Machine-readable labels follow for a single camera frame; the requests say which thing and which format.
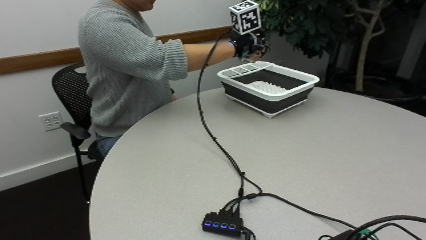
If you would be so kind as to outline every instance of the electrical outlet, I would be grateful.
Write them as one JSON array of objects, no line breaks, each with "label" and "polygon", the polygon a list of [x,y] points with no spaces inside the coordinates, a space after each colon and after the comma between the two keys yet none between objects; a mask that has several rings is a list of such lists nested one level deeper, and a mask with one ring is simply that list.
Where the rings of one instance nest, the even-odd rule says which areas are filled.
[{"label": "electrical outlet", "polygon": [[50,131],[61,127],[62,117],[60,112],[52,112],[38,116],[44,125],[44,131]]}]

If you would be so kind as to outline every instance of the white round table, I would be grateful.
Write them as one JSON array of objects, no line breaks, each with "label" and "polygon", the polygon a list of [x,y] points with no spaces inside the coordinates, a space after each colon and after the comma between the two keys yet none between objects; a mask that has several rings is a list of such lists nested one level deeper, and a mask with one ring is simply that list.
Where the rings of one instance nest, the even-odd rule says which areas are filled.
[{"label": "white round table", "polygon": [[[223,89],[202,92],[201,103],[213,135],[263,192],[355,226],[388,215],[426,217],[424,117],[322,88],[271,119],[230,101]],[[201,222],[238,188],[201,125],[195,95],[185,97],[130,128],[105,159],[92,193],[92,240],[230,239],[203,232]],[[347,229],[270,197],[243,201],[241,217],[257,240],[317,240]],[[426,238],[424,224],[398,223]],[[392,227],[378,236],[412,239]]]}]

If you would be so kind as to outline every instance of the white basket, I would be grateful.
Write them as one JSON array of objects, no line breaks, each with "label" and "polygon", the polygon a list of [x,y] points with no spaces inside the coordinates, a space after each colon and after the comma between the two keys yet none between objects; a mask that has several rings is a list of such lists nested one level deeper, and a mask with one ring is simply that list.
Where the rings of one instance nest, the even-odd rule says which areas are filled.
[{"label": "white basket", "polygon": [[305,102],[319,81],[311,74],[263,61],[225,69],[217,75],[227,97],[269,118]]},{"label": "white basket", "polygon": [[[250,84],[243,84],[234,80],[234,78],[243,75],[249,75],[263,69],[281,75],[295,78],[306,83],[293,89],[285,89],[262,80]],[[293,96],[294,94],[305,91],[306,89],[313,88],[314,84],[319,82],[319,78],[317,76],[293,70],[290,68],[278,66],[274,63],[269,63],[265,61],[257,61],[254,63],[247,63],[237,67],[231,67],[219,71],[217,75],[221,77],[221,81],[223,83],[227,83],[233,87],[246,91],[247,93],[261,97],[262,99],[266,99],[267,101],[279,101]]]}]

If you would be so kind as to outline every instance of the gray sweater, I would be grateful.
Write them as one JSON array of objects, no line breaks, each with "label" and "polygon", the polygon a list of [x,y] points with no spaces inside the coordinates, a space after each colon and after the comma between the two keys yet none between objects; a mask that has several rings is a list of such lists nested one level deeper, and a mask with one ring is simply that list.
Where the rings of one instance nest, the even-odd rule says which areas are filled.
[{"label": "gray sweater", "polygon": [[186,78],[179,40],[161,43],[140,15],[100,0],[80,20],[94,132],[116,137],[170,102],[169,80]]}]

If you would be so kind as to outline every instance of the plant stem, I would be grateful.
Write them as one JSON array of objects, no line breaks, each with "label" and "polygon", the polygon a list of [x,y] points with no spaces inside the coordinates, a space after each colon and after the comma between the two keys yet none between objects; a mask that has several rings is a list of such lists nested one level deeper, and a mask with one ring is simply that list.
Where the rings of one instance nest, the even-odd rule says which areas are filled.
[{"label": "plant stem", "polygon": [[374,14],[370,19],[370,22],[367,23],[365,35],[363,35],[363,39],[362,39],[362,45],[361,45],[359,57],[358,57],[358,65],[357,65],[357,79],[355,79],[355,90],[358,92],[363,92],[365,59],[366,59],[366,54],[367,54],[367,50],[369,50],[369,44],[370,44],[371,38],[374,37],[374,35],[373,35],[374,26],[375,26],[377,20],[381,15],[381,11],[383,9],[383,3],[384,3],[384,0],[381,0],[375,6]]}]

